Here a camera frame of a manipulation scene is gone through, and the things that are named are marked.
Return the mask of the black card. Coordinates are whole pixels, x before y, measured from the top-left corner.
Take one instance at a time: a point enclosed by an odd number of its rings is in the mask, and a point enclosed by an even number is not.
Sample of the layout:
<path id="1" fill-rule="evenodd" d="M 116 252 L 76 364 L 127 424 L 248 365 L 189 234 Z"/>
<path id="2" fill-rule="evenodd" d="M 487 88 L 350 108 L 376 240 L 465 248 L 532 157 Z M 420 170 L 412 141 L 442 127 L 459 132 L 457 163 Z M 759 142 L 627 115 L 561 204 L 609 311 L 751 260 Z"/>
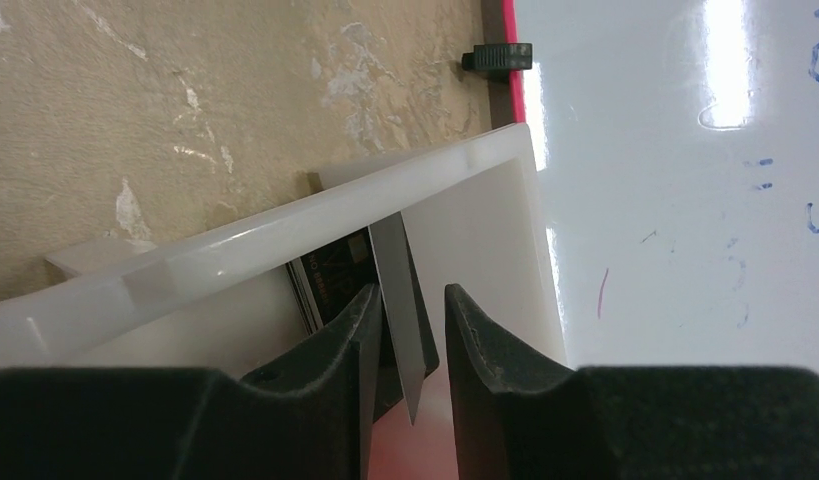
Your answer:
<path id="1" fill-rule="evenodd" d="M 403 397 L 414 424 L 425 361 L 401 215 L 395 213 L 371 224 L 369 233 Z"/>
<path id="2" fill-rule="evenodd" d="M 370 235 L 361 229 L 285 264 L 307 333 L 334 320 L 368 284 L 377 284 Z M 388 323 L 382 327 L 374 419 L 403 399 Z"/>

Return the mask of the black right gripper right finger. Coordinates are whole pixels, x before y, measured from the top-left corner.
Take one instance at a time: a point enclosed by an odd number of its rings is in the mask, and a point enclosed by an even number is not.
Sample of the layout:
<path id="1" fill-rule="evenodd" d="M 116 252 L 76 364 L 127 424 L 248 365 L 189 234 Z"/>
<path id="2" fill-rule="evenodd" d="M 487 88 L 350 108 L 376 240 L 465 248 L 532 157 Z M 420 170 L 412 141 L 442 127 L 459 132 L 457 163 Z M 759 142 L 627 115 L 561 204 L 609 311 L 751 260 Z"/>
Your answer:
<path id="1" fill-rule="evenodd" d="M 614 478 L 583 379 L 492 320 L 462 286 L 446 286 L 444 305 L 460 478 Z"/>

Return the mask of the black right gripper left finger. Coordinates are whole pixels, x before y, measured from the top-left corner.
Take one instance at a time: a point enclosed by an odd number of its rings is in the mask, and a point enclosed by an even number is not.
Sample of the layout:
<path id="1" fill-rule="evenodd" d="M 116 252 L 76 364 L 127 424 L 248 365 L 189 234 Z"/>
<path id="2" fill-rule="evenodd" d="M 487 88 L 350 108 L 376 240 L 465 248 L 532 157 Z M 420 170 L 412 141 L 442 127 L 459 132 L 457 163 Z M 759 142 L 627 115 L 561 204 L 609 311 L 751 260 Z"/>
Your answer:
<path id="1" fill-rule="evenodd" d="M 258 424 L 268 478 L 366 478 L 381 337 L 381 293 L 371 284 L 327 326 L 243 377 L 271 403 Z"/>

